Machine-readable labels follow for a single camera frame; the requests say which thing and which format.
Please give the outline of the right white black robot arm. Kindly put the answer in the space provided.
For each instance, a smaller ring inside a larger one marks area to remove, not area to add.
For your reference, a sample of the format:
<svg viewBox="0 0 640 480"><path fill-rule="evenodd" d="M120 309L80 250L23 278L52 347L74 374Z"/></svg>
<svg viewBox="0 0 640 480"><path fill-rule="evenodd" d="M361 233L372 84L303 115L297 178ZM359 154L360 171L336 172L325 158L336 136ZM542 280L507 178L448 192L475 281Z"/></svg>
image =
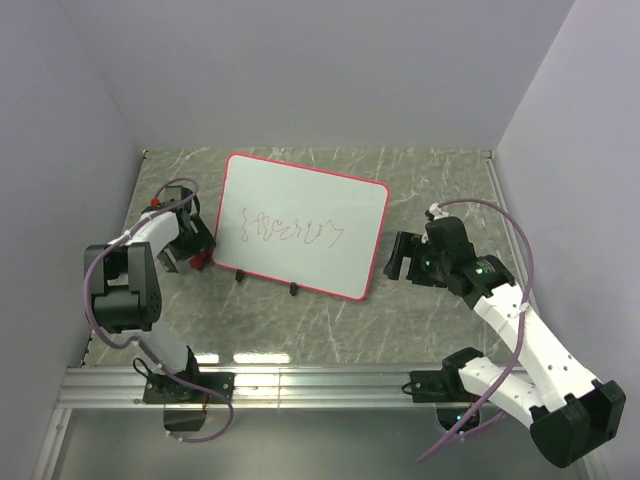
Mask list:
<svg viewBox="0 0 640 480"><path fill-rule="evenodd" d="M463 221L446 206L434 203L427 209L423 233L397 233L384 274L398 279L408 259L407 280L462 299L512 357L499 367L482 352L465 348L443 361L436 401L470 405L417 460L491 426L475 421L490 402L499 410L497 419L509 415L518 420L543 457L565 468L615 438L626 395L615 381L601 381L569 352L531 306L532 285L519 285L497 257L477 255Z"/></svg>

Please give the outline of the red framed whiteboard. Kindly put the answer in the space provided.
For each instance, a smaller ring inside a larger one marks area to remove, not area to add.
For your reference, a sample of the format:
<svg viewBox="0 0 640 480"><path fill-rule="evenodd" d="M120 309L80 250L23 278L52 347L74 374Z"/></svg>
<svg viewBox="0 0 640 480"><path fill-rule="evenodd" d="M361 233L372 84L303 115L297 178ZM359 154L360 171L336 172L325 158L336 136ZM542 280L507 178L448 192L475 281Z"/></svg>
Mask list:
<svg viewBox="0 0 640 480"><path fill-rule="evenodd" d="M214 262L353 301L369 291L387 185L234 153L226 163Z"/></svg>

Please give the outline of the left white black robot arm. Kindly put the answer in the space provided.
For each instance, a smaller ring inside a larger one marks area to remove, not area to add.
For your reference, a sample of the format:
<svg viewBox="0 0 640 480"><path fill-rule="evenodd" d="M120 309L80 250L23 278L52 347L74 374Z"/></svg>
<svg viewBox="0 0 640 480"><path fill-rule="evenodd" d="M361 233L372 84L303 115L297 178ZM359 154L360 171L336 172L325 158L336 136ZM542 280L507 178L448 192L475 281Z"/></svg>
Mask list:
<svg viewBox="0 0 640 480"><path fill-rule="evenodd" d="M110 348L136 347L133 366L152 392L190 402L209 391L192 349L162 322L156 267L174 273L210 263L215 240L200 217L198 185L178 178L163 185L139 220L118 238L84 252L83 301L93 332Z"/></svg>

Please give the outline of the red whiteboard eraser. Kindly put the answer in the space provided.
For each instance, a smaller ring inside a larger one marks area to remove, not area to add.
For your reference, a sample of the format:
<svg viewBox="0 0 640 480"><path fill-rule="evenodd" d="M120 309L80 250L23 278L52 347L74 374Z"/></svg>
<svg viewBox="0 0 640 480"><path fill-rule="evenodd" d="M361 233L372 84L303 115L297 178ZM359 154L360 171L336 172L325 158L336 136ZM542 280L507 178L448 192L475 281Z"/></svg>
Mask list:
<svg viewBox="0 0 640 480"><path fill-rule="evenodd" d="M209 263L209 260L210 260L209 253L207 251L203 251L198 255L194 256L193 258L191 258L189 260L189 264L193 269L201 271Z"/></svg>

